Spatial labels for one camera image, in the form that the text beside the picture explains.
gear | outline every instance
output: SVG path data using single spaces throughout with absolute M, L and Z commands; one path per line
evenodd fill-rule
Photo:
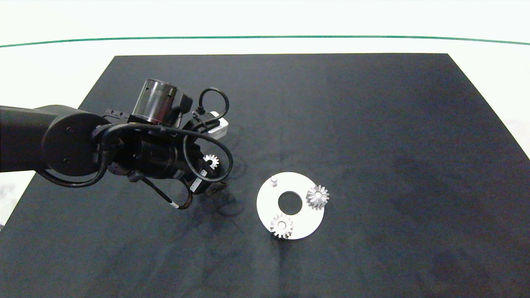
M 207 163 L 211 160 L 210 168 L 212 170 L 215 170 L 215 168 L 219 165 L 219 159 L 213 154 L 205 155 L 202 159 L 204 159 L 204 161 Z
M 307 192 L 306 199 L 311 208 L 320 210 L 328 203 L 329 196 L 327 189 L 320 185 L 315 185 Z
M 270 222 L 270 231 L 278 238 L 288 239 L 293 233 L 293 222 L 287 215 L 281 213 Z

black cable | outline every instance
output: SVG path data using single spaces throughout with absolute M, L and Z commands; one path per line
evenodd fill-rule
M 46 180 L 53 182 L 60 186 L 72 187 L 72 188 L 87 187 L 87 186 L 93 185 L 96 182 L 100 181 L 101 178 L 103 178 L 103 175 L 105 175 L 107 167 L 110 164 L 109 162 L 110 159 L 108 158 L 108 155 L 109 155 L 109 152 L 102 152 L 101 164 L 98 169 L 98 172 L 96 173 L 96 176 L 94 176 L 92 179 L 87 180 L 87 181 L 75 182 L 75 181 L 63 180 L 61 178 L 57 178 L 53 176 L 50 172 L 46 170 L 35 170 L 35 172 L 37 172 L 37 174 L 41 175 Z
M 208 87 L 208 88 L 204 89 L 201 92 L 200 96 L 199 96 L 199 106 L 197 107 L 197 113 L 199 115 L 202 115 L 202 114 L 205 113 L 204 106 L 202 105 L 202 99 L 203 99 L 204 95 L 206 93 L 208 93 L 208 91 L 214 91 L 214 92 L 217 92 L 217 93 L 221 94 L 221 96 L 223 97 L 223 100 L 225 101 L 225 110 L 219 116 L 217 116 L 215 118 L 212 118 L 211 120 L 208 120 L 206 123 L 210 123 L 210 122 L 213 122 L 215 120 L 223 118 L 226 115 L 226 113 L 228 113 L 228 108 L 230 107 L 228 96 L 226 96 L 226 94 L 223 91 L 221 91 L 221 90 L 219 90 L 219 89 L 217 89 L 215 87 Z
M 142 181 L 149 185 L 151 188 L 153 188 L 162 198 L 164 198 L 164 200 L 166 200 L 168 203 L 172 204 L 173 201 L 163 192 L 160 190 L 160 188 L 156 187 L 154 185 L 154 183 L 152 183 L 149 179 L 147 178 L 142 178 Z M 178 206 L 178 209 L 186 209 L 188 208 L 191 203 L 193 202 L 193 192 L 189 189 L 188 185 L 186 184 L 186 181 L 182 180 L 182 179 L 179 179 L 180 182 L 182 182 L 182 184 L 184 184 L 184 186 L 186 187 L 186 190 L 188 191 L 188 199 L 186 200 L 186 202 L 184 203 L 184 205 L 182 206 Z
M 219 114 L 219 116 L 216 116 L 216 117 L 213 117 L 211 119 L 208 119 L 206 121 L 201 121 L 199 122 L 198 124 L 194 125 L 192 128 L 191 128 L 191 131 L 195 132 L 197 130 L 197 128 L 201 127 L 201 126 L 204 126 L 205 129 L 206 129 L 206 132 L 208 131 L 208 127 L 207 127 L 207 124 L 209 123 L 212 123 L 212 122 L 215 122 L 221 118 L 223 118 L 226 113 L 228 113 L 228 109 L 230 108 L 230 102 L 228 100 L 228 96 L 226 96 L 226 94 L 215 88 L 215 87 L 209 87 L 209 88 L 206 88 L 204 89 L 200 96 L 199 96 L 199 106 L 197 107 L 197 113 L 202 115 L 204 114 L 204 106 L 202 105 L 202 100 L 203 100 L 203 97 L 204 95 L 208 92 L 208 91 L 214 91 L 214 92 L 217 92 L 219 94 L 221 94 L 221 96 L 223 97 L 223 100 L 225 101 L 225 109 L 223 110 L 223 112 L 221 114 Z M 184 138 L 182 139 L 182 148 L 183 148 L 183 153 L 184 153 L 184 159 L 186 160 L 186 163 L 188 164 L 188 167 L 191 169 L 191 172 L 193 172 L 193 174 L 195 176 L 197 176 L 197 178 L 201 179 L 201 180 L 204 180 L 204 181 L 208 181 L 208 182 L 219 182 L 223 179 L 225 179 L 229 172 L 227 171 L 224 175 L 222 175 L 221 177 L 218 177 L 218 178 L 208 178 L 208 177 L 205 177 L 203 175 L 201 175 L 199 173 L 199 171 L 197 171 L 195 169 L 195 167 L 193 166 L 193 164 L 191 163 L 190 161 L 190 158 L 188 156 L 188 138 L 189 138 L 189 135 L 186 135 L 184 136 Z M 232 155 L 230 155 L 228 157 L 228 164 L 229 164 L 229 168 L 230 170 L 232 170 L 232 163 L 233 163 L 233 159 L 232 159 Z
M 223 145 L 221 142 L 219 142 L 218 140 L 210 136 L 207 136 L 207 135 L 204 135 L 198 132 L 192 132 L 190 130 L 179 129 L 179 128 L 174 128 L 174 127 L 166 127 L 166 126 L 150 125 L 150 124 L 126 123 L 126 124 L 116 124 L 114 126 L 109 127 L 107 130 L 105 130 L 105 132 L 103 132 L 103 136 L 101 137 L 101 143 L 100 143 L 101 163 L 100 163 L 100 168 L 98 169 L 98 172 L 96 173 L 96 176 L 94 178 L 87 180 L 87 181 L 83 181 L 83 182 L 75 182 L 75 181 L 67 181 L 67 180 L 57 178 L 46 170 L 38 170 L 37 173 L 43 176 L 45 179 L 57 185 L 64 186 L 64 187 L 80 188 L 80 187 L 87 187 L 87 186 L 93 185 L 94 183 L 101 180 L 101 178 L 103 178 L 103 175 L 105 175 L 105 172 L 107 171 L 107 167 L 109 166 L 111 162 L 111 159 L 110 159 L 110 155 L 111 155 L 110 139 L 111 137 L 117 136 L 120 132 L 122 132 L 123 130 L 127 130 L 127 129 L 168 132 L 168 133 L 172 133 L 175 135 L 183 134 L 185 135 L 184 139 L 188 136 L 192 136 L 192 137 L 198 137 L 208 142 L 214 143 L 219 148 L 221 148 L 226 153 L 226 156 L 228 157 L 228 168 L 226 169 L 225 173 L 221 177 L 218 177 L 215 179 L 206 178 L 202 176 L 201 174 L 199 174 L 193 168 L 191 161 L 189 160 L 189 157 L 187 156 L 186 150 L 183 150 L 184 158 L 186 159 L 188 166 L 191 168 L 191 171 L 197 177 L 201 179 L 205 178 L 203 179 L 205 181 L 210 181 L 210 182 L 221 181 L 225 179 L 232 170 L 234 160 L 233 160 L 230 150 L 225 145 Z

circular hole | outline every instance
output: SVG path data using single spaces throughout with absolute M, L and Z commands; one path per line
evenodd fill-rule
M 302 199 L 292 191 L 286 191 L 278 199 L 278 207 L 287 215 L 295 215 L 302 209 Z

black table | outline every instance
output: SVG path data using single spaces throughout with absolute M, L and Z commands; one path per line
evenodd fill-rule
M 80 109 L 132 111 L 147 78 L 228 94 L 230 186 L 180 211 L 110 173 L 35 176 L 0 232 L 1 297 L 530 295 L 530 161 L 448 55 L 116 57 Z M 330 189 L 301 240 L 256 212 L 283 171 Z

green line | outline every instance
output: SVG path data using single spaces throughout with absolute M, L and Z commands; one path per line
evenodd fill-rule
M 480 41 L 509 43 L 512 45 L 530 46 L 530 42 L 493 40 L 493 39 L 476 39 L 460 37 L 439 37 L 439 36 L 395 36 L 395 35 L 286 35 L 286 36 L 158 36 L 158 37 L 105 37 L 105 38 L 80 38 L 80 39 L 63 39 L 26 43 L 14 43 L 12 45 L 2 45 L 0 48 L 44 45 L 47 43 L 74 42 L 74 41 L 99 41 L 99 40 L 141 40 L 141 39 L 265 39 L 265 38 L 412 38 L 412 39 L 444 39 L 444 40 L 463 40 L 463 41 Z

